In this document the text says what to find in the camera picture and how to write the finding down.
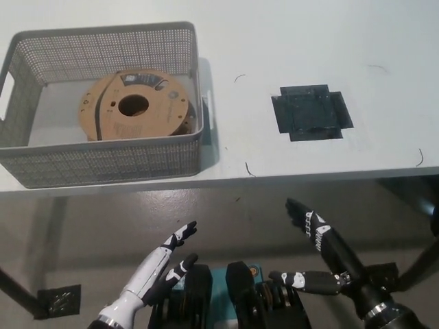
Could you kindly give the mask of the black and white right hand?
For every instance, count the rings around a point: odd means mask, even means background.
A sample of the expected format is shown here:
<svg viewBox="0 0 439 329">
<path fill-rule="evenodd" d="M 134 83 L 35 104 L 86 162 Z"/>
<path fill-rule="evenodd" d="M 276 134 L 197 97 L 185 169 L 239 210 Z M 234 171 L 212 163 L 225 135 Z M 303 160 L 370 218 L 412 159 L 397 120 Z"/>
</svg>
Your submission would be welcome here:
<svg viewBox="0 0 439 329">
<path fill-rule="evenodd" d="M 305 233 L 329 271 L 271 271 L 269 279 L 303 293 L 343 294 L 363 320 L 392 307 L 390 294 L 373 284 L 366 267 L 330 223 L 295 199 L 288 198 L 285 207 L 292 224 Z"/>
</svg>

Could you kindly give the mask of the white and black left hand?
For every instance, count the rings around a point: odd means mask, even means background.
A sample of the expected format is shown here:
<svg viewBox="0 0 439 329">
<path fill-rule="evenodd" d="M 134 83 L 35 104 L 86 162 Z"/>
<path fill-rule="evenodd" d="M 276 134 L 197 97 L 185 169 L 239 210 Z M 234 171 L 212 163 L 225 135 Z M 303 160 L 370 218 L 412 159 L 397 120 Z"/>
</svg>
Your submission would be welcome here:
<svg viewBox="0 0 439 329">
<path fill-rule="evenodd" d="M 165 271 L 174 250 L 197 232 L 196 225 L 196 221 L 183 225 L 148 254 L 119 297 L 105 306 L 89 327 L 133 328 L 134 318 L 139 310 L 163 300 L 198 260 L 198 255 L 192 253 L 175 267 Z"/>
</svg>

